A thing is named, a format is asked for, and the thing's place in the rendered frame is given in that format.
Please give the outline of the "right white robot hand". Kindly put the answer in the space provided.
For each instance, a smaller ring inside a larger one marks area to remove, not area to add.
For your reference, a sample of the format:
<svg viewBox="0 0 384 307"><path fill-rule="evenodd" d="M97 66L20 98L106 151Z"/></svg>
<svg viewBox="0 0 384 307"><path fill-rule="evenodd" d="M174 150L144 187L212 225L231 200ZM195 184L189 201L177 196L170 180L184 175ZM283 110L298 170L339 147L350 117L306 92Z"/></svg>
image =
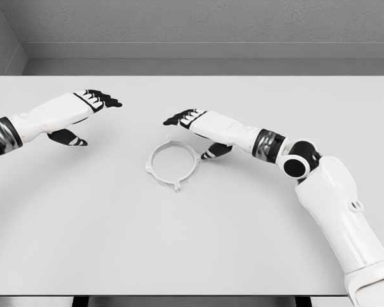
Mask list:
<svg viewBox="0 0 384 307"><path fill-rule="evenodd" d="M187 109L168 118L163 125L181 126L213 141L201 155L202 160L221 157L229 153L233 146L238 146L246 153L253 148L253 137L243 124L214 111Z"/></svg>

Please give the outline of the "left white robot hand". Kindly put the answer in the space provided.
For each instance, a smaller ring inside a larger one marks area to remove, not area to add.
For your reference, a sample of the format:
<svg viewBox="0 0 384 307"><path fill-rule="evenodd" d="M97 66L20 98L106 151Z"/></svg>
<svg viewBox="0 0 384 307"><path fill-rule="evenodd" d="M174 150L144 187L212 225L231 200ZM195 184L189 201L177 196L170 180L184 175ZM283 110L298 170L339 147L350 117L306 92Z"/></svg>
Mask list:
<svg viewBox="0 0 384 307"><path fill-rule="evenodd" d="M67 129L89 116L110 107L122 107L117 99L99 90L66 93L36 107L39 127L48 138L67 146L87 146L88 143Z"/></svg>

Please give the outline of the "wide white table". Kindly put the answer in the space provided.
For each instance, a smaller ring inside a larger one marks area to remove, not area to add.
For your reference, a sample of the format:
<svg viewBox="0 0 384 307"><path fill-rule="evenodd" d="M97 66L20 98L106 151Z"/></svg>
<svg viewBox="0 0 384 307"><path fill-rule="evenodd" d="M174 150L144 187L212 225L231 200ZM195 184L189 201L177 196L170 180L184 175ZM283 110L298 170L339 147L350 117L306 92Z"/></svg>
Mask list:
<svg viewBox="0 0 384 307"><path fill-rule="evenodd" d="M169 138L210 146L163 125L192 108L339 158L384 245L384 76L0 76L0 117L85 89L122 103L71 126L88 146L41 135L0 157L0 295L344 295L275 165L234 148L180 192L145 171Z"/></svg>

